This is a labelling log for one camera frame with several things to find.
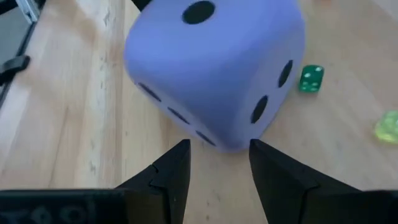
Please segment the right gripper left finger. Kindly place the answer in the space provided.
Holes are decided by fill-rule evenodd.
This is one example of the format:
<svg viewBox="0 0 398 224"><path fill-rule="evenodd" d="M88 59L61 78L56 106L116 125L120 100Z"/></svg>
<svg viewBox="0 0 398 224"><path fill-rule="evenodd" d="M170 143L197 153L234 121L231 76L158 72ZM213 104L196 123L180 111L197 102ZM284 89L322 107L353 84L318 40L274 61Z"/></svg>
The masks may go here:
<svg viewBox="0 0 398 224"><path fill-rule="evenodd" d="M183 139L119 185L124 190L124 224L183 224L190 167L190 140Z"/></svg>

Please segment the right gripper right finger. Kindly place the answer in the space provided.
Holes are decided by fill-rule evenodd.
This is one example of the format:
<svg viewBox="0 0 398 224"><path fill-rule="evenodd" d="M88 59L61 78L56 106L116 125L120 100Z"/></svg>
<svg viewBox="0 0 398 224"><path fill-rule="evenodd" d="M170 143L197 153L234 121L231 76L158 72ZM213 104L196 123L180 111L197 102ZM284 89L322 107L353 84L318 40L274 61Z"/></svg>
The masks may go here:
<svg viewBox="0 0 398 224"><path fill-rule="evenodd" d="M259 139L250 140L249 161L268 224L302 224L310 192L359 192Z"/></svg>

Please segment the purple foam die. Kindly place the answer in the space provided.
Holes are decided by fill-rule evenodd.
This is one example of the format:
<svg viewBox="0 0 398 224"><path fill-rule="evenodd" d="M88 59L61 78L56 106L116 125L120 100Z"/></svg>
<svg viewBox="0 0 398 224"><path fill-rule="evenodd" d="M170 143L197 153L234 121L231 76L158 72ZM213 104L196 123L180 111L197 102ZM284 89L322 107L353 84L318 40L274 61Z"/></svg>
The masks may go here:
<svg viewBox="0 0 398 224"><path fill-rule="evenodd" d="M177 124L235 152L270 125L304 50L299 0L152 0L127 35L124 64Z"/></svg>

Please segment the small green die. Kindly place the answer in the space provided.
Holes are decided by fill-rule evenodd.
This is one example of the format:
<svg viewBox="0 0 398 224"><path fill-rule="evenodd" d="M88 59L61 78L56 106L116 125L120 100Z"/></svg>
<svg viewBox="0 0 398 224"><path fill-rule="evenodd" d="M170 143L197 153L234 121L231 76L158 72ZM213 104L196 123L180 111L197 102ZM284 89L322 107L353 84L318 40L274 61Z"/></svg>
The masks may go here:
<svg viewBox="0 0 398 224"><path fill-rule="evenodd" d="M299 90L308 93L319 92L324 73L325 69L320 65L304 66L298 84Z"/></svg>

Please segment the small lime die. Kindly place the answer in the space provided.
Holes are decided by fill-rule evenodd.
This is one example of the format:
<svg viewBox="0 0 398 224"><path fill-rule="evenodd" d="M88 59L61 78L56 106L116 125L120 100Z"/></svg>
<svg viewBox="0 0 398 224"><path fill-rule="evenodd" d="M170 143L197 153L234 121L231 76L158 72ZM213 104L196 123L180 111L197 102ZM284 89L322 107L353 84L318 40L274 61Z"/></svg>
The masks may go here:
<svg viewBox="0 0 398 224"><path fill-rule="evenodd" d="M374 134L380 141L398 144L398 110L386 111L376 123Z"/></svg>

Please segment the black plastic object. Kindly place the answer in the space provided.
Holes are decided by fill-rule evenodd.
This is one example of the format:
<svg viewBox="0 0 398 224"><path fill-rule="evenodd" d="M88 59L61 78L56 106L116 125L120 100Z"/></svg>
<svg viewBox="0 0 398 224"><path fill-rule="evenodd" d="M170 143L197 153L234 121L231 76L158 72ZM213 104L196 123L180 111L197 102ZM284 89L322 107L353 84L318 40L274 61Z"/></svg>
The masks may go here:
<svg viewBox="0 0 398 224"><path fill-rule="evenodd" d="M152 0L131 0L133 4L138 8L139 11L142 11Z"/></svg>

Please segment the black frame clip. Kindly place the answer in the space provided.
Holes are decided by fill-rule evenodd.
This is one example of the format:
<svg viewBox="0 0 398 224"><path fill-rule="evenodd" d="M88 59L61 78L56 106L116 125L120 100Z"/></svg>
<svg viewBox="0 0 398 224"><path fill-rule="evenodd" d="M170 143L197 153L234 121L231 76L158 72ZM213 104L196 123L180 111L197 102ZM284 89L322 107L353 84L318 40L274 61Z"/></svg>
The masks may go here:
<svg viewBox="0 0 398 224"><path fill-rule="evenodd" d="M16 73L25 70L30 62L28 55L20 55L0 65L0 86L11 81Z"/></svg>

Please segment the black aluminium table frame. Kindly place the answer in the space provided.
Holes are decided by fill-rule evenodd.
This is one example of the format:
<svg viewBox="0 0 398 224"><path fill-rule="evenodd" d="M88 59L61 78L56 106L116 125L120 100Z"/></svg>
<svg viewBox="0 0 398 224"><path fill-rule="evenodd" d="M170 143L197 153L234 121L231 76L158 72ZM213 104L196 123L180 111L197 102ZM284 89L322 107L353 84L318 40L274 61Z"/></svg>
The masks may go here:
<svg viewBox="0 0 398 224"><path fill-rule="evenodd" d="M0 65L14 57L27 55L27 46L46 1L0 0ZM0 108L13 79L0 86Z"/></svg>

